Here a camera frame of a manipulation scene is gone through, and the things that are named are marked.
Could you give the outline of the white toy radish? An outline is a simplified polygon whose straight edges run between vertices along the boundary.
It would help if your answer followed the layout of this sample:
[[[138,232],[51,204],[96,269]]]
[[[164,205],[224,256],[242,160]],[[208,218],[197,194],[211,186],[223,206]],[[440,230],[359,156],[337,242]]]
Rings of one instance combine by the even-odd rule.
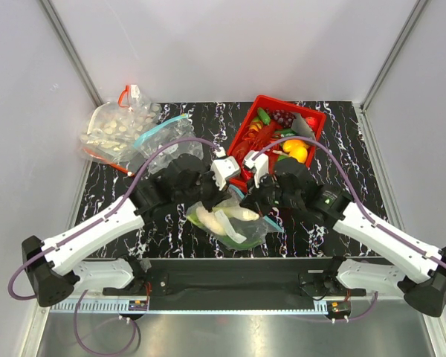
[[[199,222],[215,235],[225,235],[223,226],[218,222],[213,212],[209,212],[204,207],[197,207],[195,210]]]

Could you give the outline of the blue zipper clear bag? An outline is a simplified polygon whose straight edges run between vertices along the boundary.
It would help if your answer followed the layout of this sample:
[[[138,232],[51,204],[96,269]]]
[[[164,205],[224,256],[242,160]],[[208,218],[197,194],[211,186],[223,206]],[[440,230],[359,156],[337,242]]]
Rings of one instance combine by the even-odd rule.
[[[229,236],[237,242],[245,241],[251,236],[267,236],[272,233],[282,233],[283,229],[267,216],[260,216],[256,221],[242,222],[238,219],[227,218],[219,208],[239,206],[239,203],[244,199],[244,193],[234,185],[230,185],[227,191],[230,198],[217,204],[211,212],[216,216],[218,222],[223,226],[225,235]],[[207,228],[205,228],[198,220],[195,210],[197,207],[204,207],[201,202],[197,202],[187,209],[187,219],[196,227],[202,229],[208,234],[211,234],[222,245],[221,238],[223,236],[215,235]]]

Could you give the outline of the toy leek green white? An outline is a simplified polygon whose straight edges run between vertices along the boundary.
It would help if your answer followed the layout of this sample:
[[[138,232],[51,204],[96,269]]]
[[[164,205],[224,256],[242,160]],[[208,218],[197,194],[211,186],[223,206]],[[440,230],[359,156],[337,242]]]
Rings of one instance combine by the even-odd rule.
[[[256,221],[259,219],[259,214],[249,210],[247,208],[242,208],[240,206],[223,207],[219,210],[227,217],[238,219],[242,222]]]

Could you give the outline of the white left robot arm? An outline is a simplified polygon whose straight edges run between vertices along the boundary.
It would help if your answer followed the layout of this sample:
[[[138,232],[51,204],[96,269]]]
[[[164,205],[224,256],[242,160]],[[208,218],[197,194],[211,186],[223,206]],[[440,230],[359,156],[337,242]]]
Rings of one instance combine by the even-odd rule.
[[[210,166],[182,154],[148,178],[135,179],[129,195],[63,234],[22,242],[26,275],[41,307],[53,306],[74,292],[98,290],[107,295],[136,295],[146,284],[146,273],[135,258],[89,262],[87,257],[124,234],[164,218],[179,204],[202,203],[211,210],[225,200],[227,181],[239,173],[230,157]]]

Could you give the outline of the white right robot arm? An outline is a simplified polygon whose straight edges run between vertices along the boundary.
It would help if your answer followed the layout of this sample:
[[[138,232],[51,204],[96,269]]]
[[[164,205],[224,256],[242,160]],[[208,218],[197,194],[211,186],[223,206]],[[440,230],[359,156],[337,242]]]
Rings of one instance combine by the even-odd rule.
[[[389,265],[338,258],[323,275],[324,289],[339,295],[365,289],[398,295],[418,312],[439,317],[446,306],[446,246],[422,242],[369,211],[347,190],[319,184],[294,158],[268,170],[268,157],[250,152],[243,160],[253,173],[242,206],[258,213],[287,208],[305,220],[351,237],[389,261]]]

